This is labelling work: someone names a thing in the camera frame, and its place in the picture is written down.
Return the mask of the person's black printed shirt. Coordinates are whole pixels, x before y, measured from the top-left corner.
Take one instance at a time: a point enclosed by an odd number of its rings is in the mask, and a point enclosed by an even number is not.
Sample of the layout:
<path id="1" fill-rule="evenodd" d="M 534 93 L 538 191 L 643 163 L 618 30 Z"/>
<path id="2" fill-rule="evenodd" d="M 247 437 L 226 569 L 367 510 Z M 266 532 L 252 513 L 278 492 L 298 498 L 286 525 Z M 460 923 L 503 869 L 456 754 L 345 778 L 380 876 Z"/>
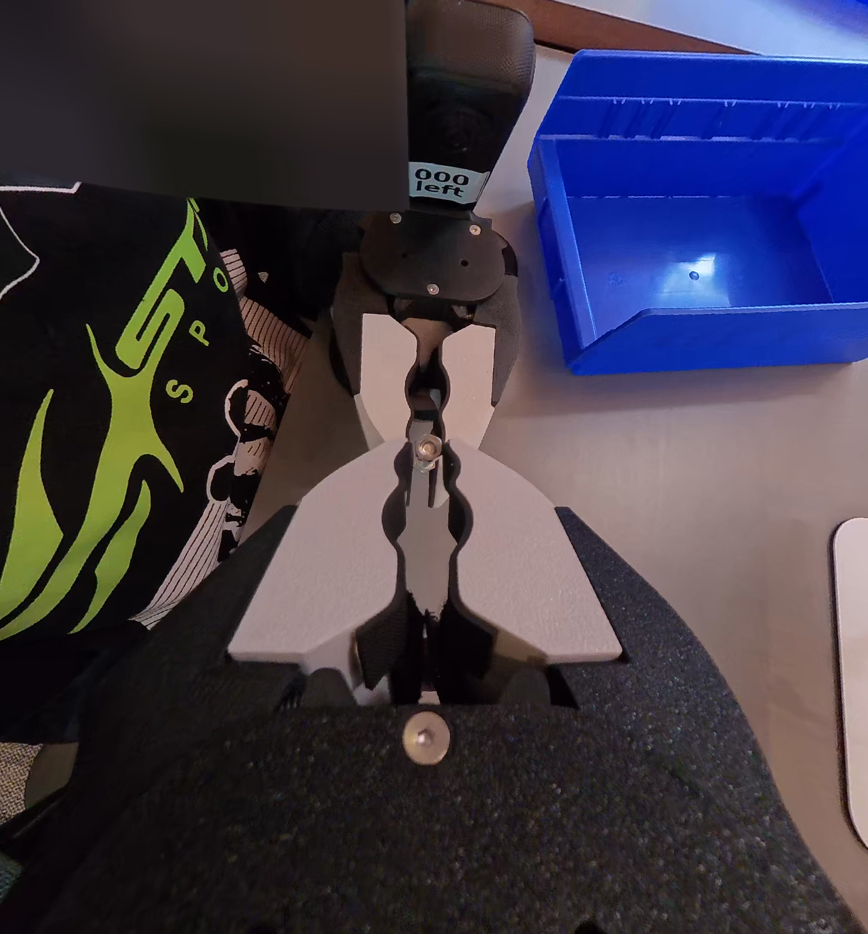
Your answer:
<path id="1" fill-rule="evenodd" d="M 0 174 L 0 741 L 238 547 L 311 337 L 301 220 Z"/>

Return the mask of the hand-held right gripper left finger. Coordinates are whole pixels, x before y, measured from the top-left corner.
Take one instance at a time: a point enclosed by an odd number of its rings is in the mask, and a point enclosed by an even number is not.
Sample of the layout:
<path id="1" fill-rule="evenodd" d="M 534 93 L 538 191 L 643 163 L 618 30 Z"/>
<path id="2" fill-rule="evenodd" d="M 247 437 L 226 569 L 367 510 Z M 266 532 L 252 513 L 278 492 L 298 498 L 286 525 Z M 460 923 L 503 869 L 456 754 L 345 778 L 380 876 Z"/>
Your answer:
<path id="1" fill-rule="evenodd" d="M 397 539 L 412 465 L 406 440 L 384 442 L 303 497 L 231 637 L 231 660 L 335 670 L 359 704 L 388 701 L 401 650 L 364 660 L 357 633 L 406 596 Z"/>

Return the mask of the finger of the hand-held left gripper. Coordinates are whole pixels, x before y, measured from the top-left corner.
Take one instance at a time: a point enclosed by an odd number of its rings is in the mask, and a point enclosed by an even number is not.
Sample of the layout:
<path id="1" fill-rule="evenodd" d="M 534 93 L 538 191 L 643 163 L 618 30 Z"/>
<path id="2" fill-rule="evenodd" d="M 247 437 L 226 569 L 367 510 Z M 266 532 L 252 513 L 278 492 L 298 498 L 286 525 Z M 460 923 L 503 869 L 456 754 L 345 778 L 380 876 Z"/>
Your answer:
<path id="1" fill-rule="evenodd" d="M 368 447 L 407 438 L 413 420 L 407 387 L 417 364 L 414 332 L 388 315 L 362 317 L 359 421 Z"/>
<path id="2" fill-rule="evenodd" d="M 495 413 L 493 381 L 496 331 L 469 325 L 440 344 L 446 392 L 440 409 L 445 441 L 478 448 Z"/>

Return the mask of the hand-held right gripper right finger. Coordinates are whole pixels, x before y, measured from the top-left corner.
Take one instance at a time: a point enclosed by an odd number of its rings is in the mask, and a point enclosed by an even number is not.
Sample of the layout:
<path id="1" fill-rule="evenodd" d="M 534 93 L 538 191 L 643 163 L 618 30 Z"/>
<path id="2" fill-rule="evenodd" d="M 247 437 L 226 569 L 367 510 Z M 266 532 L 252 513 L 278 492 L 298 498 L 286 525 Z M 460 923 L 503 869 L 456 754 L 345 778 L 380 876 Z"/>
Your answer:
<path id="1" fill-rule="evenodd" d="M 520 671 L 618 660 L 620 640 L 551 500 L 465 441 L 449 441 L 444 461 L 455 546 L 440 700 L 492 704 Z"/>

